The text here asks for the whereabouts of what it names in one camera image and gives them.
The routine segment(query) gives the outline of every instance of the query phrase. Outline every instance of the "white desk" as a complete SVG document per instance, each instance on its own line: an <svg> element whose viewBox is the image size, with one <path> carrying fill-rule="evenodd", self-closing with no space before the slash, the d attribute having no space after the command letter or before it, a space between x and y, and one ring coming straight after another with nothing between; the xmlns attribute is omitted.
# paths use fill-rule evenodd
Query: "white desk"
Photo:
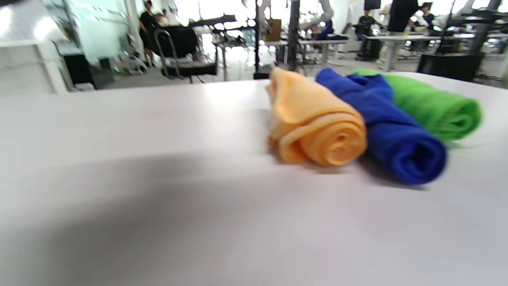
<svg viewBox="0 0 508 286"><path fill-rule="evenodd" d="M411 189L284 164L267 81L0 98L8 286L506 286L508 91L400 73L480 100L480 130Z"/></svg>
<svg viewBox="0 0 508 286"><path fill-rule="evenodd" d="M454 36L445 37L446 40L460 40L460 39L471 39L474 38L474 34L458 34ZM487 39L501 39L508 38L508 34L489 34ZM370 40L380 40L382 42L419 42L419 41L436 41L440 40L441 37L435 36L420 36L420 35L409 35L409 36L369 36L367 39ZM388 57L385 61L385 71L390 70L390 65L392 62L392 58L397 56L397 51L395 50L395 45L392 46L392 50L388 53Z"/></svg>
<svg viewBox="0 0 508 286"><path fill-rule="evenodd" d="M322 55L322 68L326 68L328 54L329 54L329 45L337 45L337 44L345 44L347 40L305 40L299 41L300 45L318 45L323 47L323 55ZM287 41L274 41L274 42L264 42L262 46L286 46L288 44ZM222 51L223 56L223 75L224 81L228 81L228 68L226 63L226 48L233 47L253 47L253 44L246 45L232 45L232 44L224 44L224 43L214 43L217 47L219 47Z"/></svg>
<svg viewBox="0 0 508 286"><path fill-rule="evenodd" d="M228 81L228 65L226 62L226 48L234 48L234 47L254 47L254 44L244 44L244 45L237 45L237 44L230 44L230 43L213 43L216 47L219 47L222 51L223 56L223 77L224 81ZM273 42L264 42L263 45L260 46L286 46L288 44L287 41L273 41Z"/></svg>

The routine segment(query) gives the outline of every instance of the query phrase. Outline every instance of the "chair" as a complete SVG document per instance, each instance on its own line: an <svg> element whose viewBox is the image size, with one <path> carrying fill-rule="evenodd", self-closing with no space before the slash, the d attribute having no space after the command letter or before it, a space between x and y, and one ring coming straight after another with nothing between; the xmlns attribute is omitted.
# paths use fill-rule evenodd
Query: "chair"
<svg viewBox="0 0 508 286"><path fill-rule="evenodd" d="M163 67L161 73L163 76L167 78L189 78L190 82L193 83L193 76L200 82L203 82L199 78L200 75L217 75L217 49L215 50L215 61L211 63L178 61L178 59L186 57L189 53L198 51L197 36L192 28L183 26L161 27L155 29L151 34L153 34L153 42L155 43L151 48L162 59ZM178 46L175 46L173 41L175 36L179 38ZM171 61L169 65L166 61L167 58Z"/></svg>

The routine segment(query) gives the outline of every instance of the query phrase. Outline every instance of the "rolled towel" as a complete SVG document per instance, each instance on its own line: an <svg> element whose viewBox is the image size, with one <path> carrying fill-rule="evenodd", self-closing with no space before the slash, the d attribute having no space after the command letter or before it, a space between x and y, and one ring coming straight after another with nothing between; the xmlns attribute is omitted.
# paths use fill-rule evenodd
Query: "rolled towel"
<svg viewBox="0 0 508 286"><path fill-rule="evenodd" d="M377 71L358 69L372 76ZM394 102L420 125L443 141L455 141L473 133L482 121L480 105L473 99L438 90L421 81L390 73L382 74L394 91Z"/></svg>
<svg viewBox="0 0 508 286"><path fill-rule="evenodd" d="M369 151L399 181L426 184L444 170L444 144L393 103L393 91L380 75L343 77L332 69L316 82L358 110L367 126Z"/></svg>
<svg viewBox="0 0 508 286"><path fill-rule="evenodd" d="M366 129L356 110L298 73L275 68L270 79L269 142L282 159L343 165L363 154Z"/></svg>

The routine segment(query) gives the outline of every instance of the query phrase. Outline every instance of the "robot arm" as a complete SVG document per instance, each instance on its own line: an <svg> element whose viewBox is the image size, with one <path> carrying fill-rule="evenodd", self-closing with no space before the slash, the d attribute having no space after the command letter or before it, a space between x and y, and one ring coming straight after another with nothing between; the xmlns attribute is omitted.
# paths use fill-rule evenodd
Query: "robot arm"
<svg viewBox="0 0 508 286"><path fill-rule="evenodd" d="M330 21L333 17L333 9L330 5L330 0L319 0L319 3L321 3L321 8L323 8L322 15L318 18L312 19L309 23L302 24L302 29L306 30L311 28L312 26L315 26L321 22L327 22Z"/></svg>
<svg viewBox="0 0 508 286"><path fill-rule="evenodd" d="M260 25L261 30L267 30L269 29L268 22L266 21L265 17L265 10L268 7L272 6L272 0L263 0L261 3L261 6L259 7L259 15L258 15L258 22Z"/></svg>

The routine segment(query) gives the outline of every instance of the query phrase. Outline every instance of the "floor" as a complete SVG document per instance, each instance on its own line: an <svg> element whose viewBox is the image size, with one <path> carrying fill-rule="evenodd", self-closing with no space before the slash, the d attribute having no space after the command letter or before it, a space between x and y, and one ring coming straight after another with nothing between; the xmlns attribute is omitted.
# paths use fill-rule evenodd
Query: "floor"
<svg viewBox="0 0 508 286"><path fill-rule="evenodd" d="M369 68L376 69L374 62L358 62L355 61L355 54L348 53L345 55L345 59L339 60L342 66L327 64L328 67L333 68L340 74L350 74L358 68ZM251 80L254 73L254 67L251 66L253 63L253 52L247 52L243 48L233 49L227 52L227 64L228 64L228 80ZM273 63L275 56L268 51L261 54L260 62L265 65ZM487 58L484 61L483 70L486 74L496 74L502 59L500 57ZM419 60L399 60L396 65L395 71L404 72L415 72L418 68ZM306 65L304 66L304 73L306 76L315 76L317 72L321 70L321 65ZM205 75L200 78L206 82L220 82L224 80L223 69L219 67L219 74L217 76ZM160 68L151 68L148 73L144 75L118 77L116 82L108 85L107 89L122 89L122 88L134 88L134 87L153 87L158 85L174 85L174 84L188 84L188 79L167 79L161 75Z"/></svg>

